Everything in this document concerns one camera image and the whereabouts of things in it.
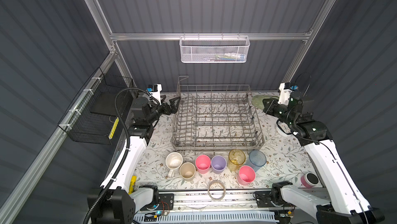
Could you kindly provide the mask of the green glass tumbler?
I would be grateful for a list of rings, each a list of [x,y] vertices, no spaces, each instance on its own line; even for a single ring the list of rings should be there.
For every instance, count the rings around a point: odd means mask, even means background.
[[[273,96],[273,95],[255,95],[252,98],[252,105],[258,109],[263,110],[264,109],[264,104],[263,104],[263,100],[277,100],[279,99],[278,96]]]

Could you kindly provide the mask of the blue glass tumbler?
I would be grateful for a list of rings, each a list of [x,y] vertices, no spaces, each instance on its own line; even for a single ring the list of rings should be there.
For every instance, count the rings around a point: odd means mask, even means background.
[[[246,165],[251,167],[255,172],[260,170],[267,163],[266,155],[259,151],[253,150],[249,153]]]

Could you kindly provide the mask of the yellow glass tumbler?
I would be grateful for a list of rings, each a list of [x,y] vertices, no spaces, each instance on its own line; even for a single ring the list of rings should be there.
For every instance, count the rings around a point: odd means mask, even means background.
[[[231,172],[238,170],[246,161],[244,151],[232,149],[228,154],[227,166]]]

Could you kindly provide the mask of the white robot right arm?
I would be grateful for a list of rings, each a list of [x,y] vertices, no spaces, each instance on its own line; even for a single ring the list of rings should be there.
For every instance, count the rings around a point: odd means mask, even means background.
[[[362,195],[342,160],[325,124],[303,114],[302,100],[290,98],[287,105],[274,98],[264,99],[264,113],[286,124],[308,153],[317,174],[326,186],[330,200],[317,198],[283,181],[272,185],[274,205],[290,203],[312,216],[320,224],[378,224],[385,216]]]

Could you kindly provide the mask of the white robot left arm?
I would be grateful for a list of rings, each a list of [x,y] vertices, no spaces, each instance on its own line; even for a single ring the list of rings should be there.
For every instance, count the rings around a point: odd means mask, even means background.
[[[147,148],[154,132],[154,123],[162,115],[178,111],[180,97],[165,101],[161,96],[160,105],[146,97],[138,97],[131,105],[132,124],[124,126],[126,140],[122,154],[118,157],[100,189],[88,196],[89,210],[83,223],[132,224],[135,214],[145,206],[158,204],[159,193],[155,185],[144,185],[133,193],[129,192],[134,170]]]

